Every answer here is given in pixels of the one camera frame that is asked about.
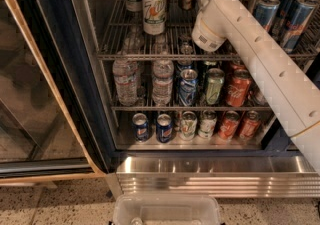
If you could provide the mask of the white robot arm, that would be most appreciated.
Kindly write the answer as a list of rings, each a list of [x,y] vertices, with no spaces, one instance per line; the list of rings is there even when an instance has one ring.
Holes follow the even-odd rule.
[[[198,0],[195,44],[216,51],[228,41],[286,134],[320,173],[320,90],[239,0]]]

